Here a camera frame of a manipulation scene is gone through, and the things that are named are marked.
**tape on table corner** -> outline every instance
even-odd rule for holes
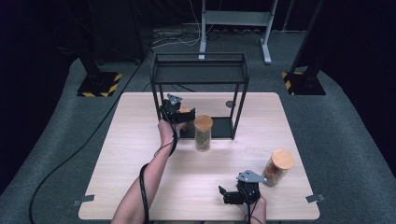
[[[323,194],[314,194],[311,196],[307,196],[305,198],[306,198],[306,201],[309,203],[312,203],[312,202],[320,203],[321,201],[324,201],[326,199]]]
[[[95,199],[95,195],[94,194],[85,195],[85,196],[82,196],[79,200],[73,201],[72,205],[73,205],[73,207],[79,207],[79,206],[81,206],[82,203],[92,202],[94,199]]]

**black shelf frame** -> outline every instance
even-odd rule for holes
[[[198,59],[198,55],[202,54],[205,55],[204,61]],[[230,116],[212,117],[214,122],[212,138],[235,138],[248,91],[249,70],[245,53],[154,53],[150,82],[158,119],[161,118],[161,112],[157,94],[160,94],[161,102],[163,102],[164,85],[235,85]],[[241,86],[243,86],[242,95],[233,123],[233,113]],[[180,137],[193,138],[194,130],[190,129]]]

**glass jar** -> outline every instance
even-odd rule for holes
[[[262,172],[262,176],[267,179],[263,184],[269,188],[276,186],[293,164],[294,158],[290,152],[285,149],[274,151]]]
[[[207,115],[197,116],[194,120],[195,148],[198,151],[208,151],[212,139],[213,119]]]

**rack top shelf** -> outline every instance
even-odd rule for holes
[[[205,56],[204,61],[198,60],[199,54],[156,55],[151,81],[155,85],[245,84],[248,82],[248,67],[243,53],[205,53],[209,57]]]

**wooden tabletop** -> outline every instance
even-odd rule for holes
[[[177,92],[182,106],[196,115],[228,117],[231,92]],[[127,92],[118,104],[86,195],[94,195],[79,210],[82,219],[111,219],[140,168],[160,145],[152,93]],[[235,139],[212,139],[200,152],[193,139],[181,139],[169,158],[154,203],[151,220],[243,220],[235,205],[224,204],[219,186],[236,191],[235,177],[246,169],[261,174],[272,152],[286,149],[294,165],[274,188],[260,184],[267,200],[268,220],[312,220],[318,206],[290,126],[277,94],[248,92]]]

